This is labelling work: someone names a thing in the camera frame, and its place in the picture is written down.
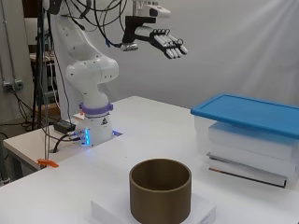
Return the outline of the black silver robot hand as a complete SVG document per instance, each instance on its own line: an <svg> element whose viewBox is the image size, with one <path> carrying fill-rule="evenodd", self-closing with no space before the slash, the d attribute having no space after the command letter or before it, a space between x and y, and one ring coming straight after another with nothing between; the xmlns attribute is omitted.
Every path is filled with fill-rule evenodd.
<svg viewBox="0 0 299 224"><path fill-rule="evenodd" d="M136 40L140 40L160 50L168 59L177 59L186 55L188 50L184 46L184 41L170 35L169 29L145 26L145 23L154 24L155 22L156 19L153 17L126 16L121 50L137 50Z"/></svg>

